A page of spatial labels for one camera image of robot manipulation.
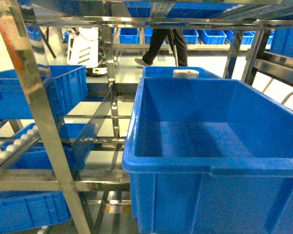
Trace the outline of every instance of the shoe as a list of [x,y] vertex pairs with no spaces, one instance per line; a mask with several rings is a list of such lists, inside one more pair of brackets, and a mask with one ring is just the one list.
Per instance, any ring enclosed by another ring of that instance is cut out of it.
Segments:
[[142,58],[135,58],[135,61],[137,64],[141,65],[141,66],[150,66],[151,64],[147,64],[146,62],[144,62],[142,60]]

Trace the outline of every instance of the plastic bin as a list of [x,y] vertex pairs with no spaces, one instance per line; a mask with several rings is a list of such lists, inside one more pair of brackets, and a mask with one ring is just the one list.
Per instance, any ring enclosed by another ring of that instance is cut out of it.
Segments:
[[[227,38],[230,42],[232,42],[233,39],[233,31],[227,30],[224,31],[225,34],[227,35]],[[251,45],[253,43],[255,37],[255,32],[245,32],[243,37],[242,37],[242,45]]]
[[[46,152],[28,153],[14,169],[50,169]],[[0,234],[64,223],[71,218],[61,192],[0,192]]]
[[227,38],[222,30],[201,30],[200,35],[203,43],[208,45],[222,45]]
[[[132,17],[150,17],[151,2],[124,2]],[[235,4],[175,3],[167,18],[210,18],[232,8]]]
[[199,34],[195,29],[184,29],[183,33],[187,44],[197,44]]
[[[61,108],[56,116],[68,114],[88,94],[86,68],[80,65],[50,66]],[[0,119],[32,119],[15,70],[0,72]]]
[[65,38],[65,42],[68,43],[68,41],[69,41],[69,33],[65,32],[63,35],[64,35],[64,38]]
[[122,28],[119,39],[121,44],[139,44],[139,29]]
[[35,40],[35,41],[42,40],[40,30],[38,27],[27,26],[26,31],[27,31],[29,39]]
[[127,7],[132,17],[148,18],[151,14],[151,2],[141,1],[125,1],[125,7]]
[[145,41],[146,41],[146,44],[151,43],[152,35],[153,35],[153,29],[152,28],[146,28],[145,29]]
[[[18,131],[14,136],[20,137],[29,129],[32,129],[34,125],[34,123],[27,125],[25,128]],[[68,137],[77,138],[84,127],[85,124],[83,123],[66,124]],[[0,149],[5,150],[10,144],[12,144],[12,142],[5,142],[1,144]],[[77,155],[74,155],[69,149],[65,148],[64,150],[66,152],[67,161],[71,170],[82,170],[85,167],[85,162],[89,156],[91,148],[84,148],[84,150],[78,152]],[[15,164],[15,166],[19,169],[26,169],[26,167],[31,167],[32,169],[52,169],[51,162],[45,152],[42,142],[38,142],[35,146],[33,146],[28,153]]]
[[270,36],[269,36],[269,39],[268,39],[268,42],[267,42],[267,45],[271,45],[272,44],[273,36],[274,36],[274,32],[271,32],[270,33]]
[[[25,126],[23,129],[19,130],[17,133],[13,135],[15,138],[20,138],[22,134],[25,134],[29,129],[32,129],[34,127],[35,123],[30,123],[27,126]],[[68,133],[69,138],[77,138],[80,132],[85,127],[84,123],[67,123],[66,129]],[[9,145],[13,144],[13,142],[4,142],[0,145],[0,149],[3,151],[8,147]],[[44,151],[44,146],[42,142],[36,143],[32,148],[30,148],[29,152],[33,151]]]
[[207,19],[234,6],[235,4],[177,2],[167,15],[167,18]]
[[293,28],[276,29],[270,51],[293,58]]
[[141,233],[293,234],[293,112],[240,81],[140,79],[123,168]]
[[220,78],[219,76],[200,67],[160,67],[160,66],[145,66],[143,67],[142,77],[173,77],[173,71],[175,69],[192,69],[200,73],[199,78]]

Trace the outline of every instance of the crate rim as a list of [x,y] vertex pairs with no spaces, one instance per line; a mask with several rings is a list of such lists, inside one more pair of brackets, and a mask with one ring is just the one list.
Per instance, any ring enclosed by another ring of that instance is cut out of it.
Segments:
[[[226,32],[232,33],[232,35],[234,34],[233,30],[223,30],[223,31],[225,34],[226,34]],[[253,37],[255,37],[255,31],[245,31],[245,32],[243,32],[243,37],[244,38],[253,38]]]
[[[293,158],[220,158],[220,157],[142,157],[136,156],[137,124],[142,107],[143,86],[146,79],[168,78],[141,78],[138,84],[137,95],[133,106],[132,117],[128,128],[128,136],[123,156],[123,168],[129,173],[196,173],[213,176],[275,176],[293,178]],[[267,95],[255,90],[239,80],[218,78],[188,78],[197,82],[234,82],[243,85],[279,106],[283,111],[293,115],[293,111],[282,106]]]
[[208,35],[206,33],[206,29],[203,29],[202,31],[205,34],[205,36],[209,37],[209,38],[227,38],[227,34],[224,32],[224,30],[219,30],[219,31],[223,32],[223,35],[216,35],[216,36],[215,35]]
[[[77,67],[77,68],[75,68],[74,70],[71,70],[71,71],[69,71],[69,72],[63,73],[63,74],[60,75],[60,76],[52,77],[53,79],[56,79],[56,78],[62,77],[62,76],[64,76],[64,75],[67,75],[67,74],[69,74],[69,73],[71,73],[71,72],[75,72],[75,71],[80,70],[80,69],[82,69],[82,68],[86,68],[85,65],[50,65],[49,67],[61,67],[61,66]],[[5,70],[5,71],[0,71],[0,73],[7,73],[7,72],[16,72],[16,71],[15,71],[15,69],[10,69],[10,70]],[[15,80],[15,79],[19,79],[19,78],[18,78],[18,77],[16,77],[16,78],[6,78],[6,77],[4,77],[4,78],[0,78],[0,80]]]
[[198,37],[199,36],[199,33],[197,32],[196,29],[187,29],[187,30],[190,30],[192,32],[195,32],[195,35],[184,35],[184,36],[187,36],[187,37]]
[[167,68],[167,69],[171,69],[171,68],[175,68],[175,69],[193,69],[193,70],[196,70],[196,69],[200,69],[200,70],[204,70],[204,72],[206,72],[207,74],[209,74],[209,75],[211,75],[211,76],[213,76],[213,77],[217,77],[217,75],[216,74],[214,74],[214,73],[212,73],[212,72],[210,72],[210,71],[208,71],[208,70],[205,70],[204,68],[201,68],[201,67],[176,67],[176,66],[144,66],[143,67],[143,72],[142,72],[142,75],[143,75],[143,77],[147,77],[147,70],[154,70],[154,69],[165,69],[165,68]]

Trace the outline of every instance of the gray floor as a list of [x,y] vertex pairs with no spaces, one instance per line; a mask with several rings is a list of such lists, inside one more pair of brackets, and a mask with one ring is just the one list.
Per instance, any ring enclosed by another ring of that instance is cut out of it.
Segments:
[[[47,51],[47,56],[50,64],[65,64],[66,58],[62,54],[60,49],[60,44],[56,34],[52,34],[50,38],[52,47],[54,48],[58,58],[53,59],[51,54]],[[119,67],[116,68],[116,82],[120,83],[137,83],[139,78],[142,76],[142,68],[137,66],[134,63],[135,57],[141,57],[142,51],[116,51],[119,55]],[[209,70],[216,75],[222,76],[225,63],[226,63],[227,52],[189,52],[188,65],[189,66],[198,66],[206,70]],[[235,72],[233,74],[234,79],[240,79],[243,73],[245,66],[245,55],[246,53],[241,53],[240,57],[237,60],[237,65]],[[158,66],[173,66],[174,58],[169,55],[158,56],[154,62],[154,65]],[[0,36],[0,71],[13,69],[12,63],[9,59],[5,46],[3,44],[2,38]],[[255,79],[254,88],[262,91],[264,87],[269,82],[270,78],[258,74]],[[87,78],[88,82],[107,82],[107,77],[99,78]],[[273,81],[271,86],[266,91],[266,94],[273,99],[281,102],[284,97],[293,91],[293,88],[285,85],[279,81]],[[70,114],[79,114],[79,115],[91,115],[96,110],[99,104],[95,102],[82,102],[80,103]],[[120,115],[130,115],[132,110],[133,103],[119,103],[119,114]],[[286,103],[286,106],[293,110],[293,96]],[[84,122],[87,123],[87,119],[67,119],[68,122]],[[22,120],[23,124],[26,125],[33,120]],[[128,129],[129,120],[120,120],[121,135],[126,136]],[[0,136],[11,136],[13,134],[12,128],[9,124],[6,124],[0,130]],[[112,122],[111,120],[106,120],[101,131],[99,132],[100,136],[112,136]],[[113,157],[113,152],[91,152],[87,162],[86,168],[88,169],[108,169],[110,162]],[[117,161],[117,167],[121,167],[122,154]],[[93,213],[94,219],[98,213],[98,205],[91,205],[91,211]],[[37,233],[37,229],[21,232],[24,234],[33,234]],[[77,233],[72,221],[69,221],[65,224],[55,225],[52,227],[50,234],[74,234]],[[121,215],[115,214],[114,209],[107,208],[105,210],[104,219],[102,222],[101,232],[102,234],[109,233],[120,233],[120,234],[135,234],[137,231],[137,224],[135,220],[131,217],[130,209],[123,209]]]

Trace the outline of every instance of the stainless steel rack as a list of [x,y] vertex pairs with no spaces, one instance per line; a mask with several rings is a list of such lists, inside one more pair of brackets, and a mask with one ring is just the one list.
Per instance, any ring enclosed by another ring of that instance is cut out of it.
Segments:
[[[0,190],[62,191],[80,234],[97,233],[103,218],[103,212],[99,212],[96,222],[93,222],[86,199],[87,192],[104,192],[101,201],[95,201],[100,204],[100,210],[106,205],[130,205],[130,201],[121,201],[121,191],[130,190],[129,176],[126,172],[115,169],[118,152],[122,150],[125,143],[125,139],[120,137],[119,119],[129,118],[118,115],[118,97],[122,96],[123,101],[133,101],[137,84],[115,83],[111,27],[236,30],[229,48],[224,78],[232,77],[243,32],[255,30],[256,36],[247,57],[242,80],[252,85],[256,72],[262,72],[293,86],[293,59],[265,52],[270,30],[293,27],[293,20],[274,20],[276,16],[293,15],[293,0],[178,1],[245,4],[218,15],[215,19],[167,19],[165,17],[175,3],[168,0],[151,0],[150,18],[131,18],[122,0],[104,2],[81,0],[79,8],[74,10],[69,7],[73,3],[72,0],[32,0],[32,2],[35,3],[34,8],[29,0],[18,2],[0,0],[0,32],[17,71],[53,170],[9,170],[7,166],[6,169],[0,169]],[[67,7],[61,8],[61,2]],[[35,13],[39,12],[38,9],[45,10],[47,15],[36,15]],[[66,9],[71,9],[73,12],[67,12]],[[54,118],[52,105],[50,105],[51,101],[53,103],[59,101],[55,92],[52,92],[54,84],[44,47],[41,41],[28,38],[25,25],[33,27],[98,26],[104,29],[108,84],[88,84],[87,100],[101,101],[101,104],[93,116],[87,116],[89,123],[74,142],[65,142],[59,136],[57,129],[65,124],[63,118]],[[107,118],[112,119],[113,122],[113,137],[96,137],[103,121]],[[0,121],[0,126],[4,123],[5,120]],[[15,131],[22,127],[17,121],[13,121],[12,124]],[[37,141],[39,139],[33,139],[31,144],[22,149],[22,152],[12,155],[9,161],[15,162]],[[77,154],[85,147],[111,150],[110,144],[113,144],[112,150],[115,151],[110,170],[72,172],[69,169],[64,149],[69,148]],[[117,194],[114,202],[107,200],[109,191],[115,191]]]

